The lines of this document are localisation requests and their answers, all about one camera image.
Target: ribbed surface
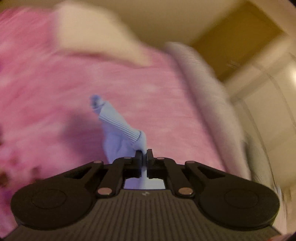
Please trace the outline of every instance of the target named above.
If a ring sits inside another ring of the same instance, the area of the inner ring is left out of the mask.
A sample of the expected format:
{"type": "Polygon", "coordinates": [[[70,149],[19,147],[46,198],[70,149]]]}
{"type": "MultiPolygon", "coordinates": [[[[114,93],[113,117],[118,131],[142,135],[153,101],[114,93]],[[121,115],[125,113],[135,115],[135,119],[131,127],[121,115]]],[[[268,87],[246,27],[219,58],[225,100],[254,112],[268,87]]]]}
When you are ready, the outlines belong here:
{"type": "Polygon", "coordinates": [[[99,200],[87,217],[54,231],[17,228],[7,241],[266,241],[278,234],[272,227],[234,231],[206,219],[188,199],[168,190],[122,190],[99,200]]]}
{"type": "Polygon", "coordinates": [[[121,130],[125,134],[125,136],[130,139],[130,141],[132,143],[135,143],[141,135],[139,130],[130,127],[126,123],[122,123],[122,122],[118,121],[118,119],[116,119],[116,116],[115,116],[115,118],[113,118],[113,116],[101,114],[99,119],[105,123],[109,123],[109,124],[113,125],[117,129],[121,130]]]}

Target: white pillow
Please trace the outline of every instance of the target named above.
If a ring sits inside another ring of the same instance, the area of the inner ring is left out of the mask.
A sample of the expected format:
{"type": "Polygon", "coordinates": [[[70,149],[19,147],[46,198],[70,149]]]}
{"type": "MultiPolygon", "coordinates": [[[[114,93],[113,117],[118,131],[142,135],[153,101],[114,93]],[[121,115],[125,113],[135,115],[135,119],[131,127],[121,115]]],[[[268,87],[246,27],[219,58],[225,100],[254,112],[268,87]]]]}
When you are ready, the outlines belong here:
{"type": "Polygon", "coordinates": [[[141,42],[116,14],[75,1],[56,5],[56,42],[59,50],[102,53],[139,66],[149,66],[141,42]]]}

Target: beige wall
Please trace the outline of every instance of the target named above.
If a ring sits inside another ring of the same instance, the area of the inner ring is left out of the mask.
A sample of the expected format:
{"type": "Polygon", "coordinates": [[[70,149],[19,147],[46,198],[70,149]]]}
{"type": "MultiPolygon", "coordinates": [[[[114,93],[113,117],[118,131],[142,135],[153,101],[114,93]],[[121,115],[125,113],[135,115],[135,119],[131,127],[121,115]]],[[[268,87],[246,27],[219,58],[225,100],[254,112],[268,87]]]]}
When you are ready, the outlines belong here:
{"type": "Polygon", "coordinates": [[[226,89],[244,130],[265,147],[276,182],[296,183],[296,42],[275,39],[226,89]]]}
{"type": "MultiPolygon", "coordinates": [[[[2,0],[6,7],[51,7],[61,0],[2,0]]],[[[144,42],[161,47],[166,41],[189,44],[241,0],[86,0],[107,7],[144,42]]]]}
{"type": "Polygon", "coordinates": [[[288,232],[296,232],[296,184],[284,193],[287,203],[288,232]]]}
{"type": "Polygon", "coordinates": [[[296,38],[296,8],[288,0],[249,0],[261,8],[288,35],[296,38]]]}

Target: pink bedspread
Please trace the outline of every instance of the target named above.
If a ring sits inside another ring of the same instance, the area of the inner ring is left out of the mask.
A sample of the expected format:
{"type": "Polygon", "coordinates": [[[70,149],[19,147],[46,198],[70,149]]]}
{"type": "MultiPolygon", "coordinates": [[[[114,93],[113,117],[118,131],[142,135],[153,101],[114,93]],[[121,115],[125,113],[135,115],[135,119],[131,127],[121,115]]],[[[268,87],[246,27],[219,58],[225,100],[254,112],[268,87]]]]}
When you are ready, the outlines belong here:
{"type": "Polygon", "coordinates": [[[52,47],[53,14],[15,9],[0,15],[0,236],[15,227],[12,194],[92,160],[106,160],[100,123],[89,107],[99,94],[147,135],[155,156],[224,170],[187,86],[165,53],[145,47],[153,65],[134,68],[101,56],[67,56],[52,47]]]}

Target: gray cushion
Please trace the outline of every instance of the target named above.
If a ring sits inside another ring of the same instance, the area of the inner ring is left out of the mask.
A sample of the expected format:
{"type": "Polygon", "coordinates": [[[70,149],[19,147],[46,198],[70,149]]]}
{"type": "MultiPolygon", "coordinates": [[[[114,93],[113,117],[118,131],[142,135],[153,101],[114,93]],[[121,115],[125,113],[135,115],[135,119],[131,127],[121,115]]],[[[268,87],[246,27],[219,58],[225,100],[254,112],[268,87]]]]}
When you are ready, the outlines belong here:
{"type": "Polygon", "coordinates": [[[251,170],[252,181],[263,184],[272,189],[279,197],[280,209],[273,223],[282,234],[287,233],[287,208],[283,200],[280,187],[276,187],[268,156],[261,143],[256,142],[251,136],[246,143],[247,161],[251,170]]]}
{"type": "Polygon", "coordinates": [[[244,133],[224,86],[194,49],[168,42],[166,50],[184,74],[227,171],[250,180],[243,144],[244,133]]]}
{"type": "Polygon", "coordinates": [[[261,145],[251,136],[247,137],[246,154],[252,180],[275,190],[274,177],[268,157],[261,145]]]}

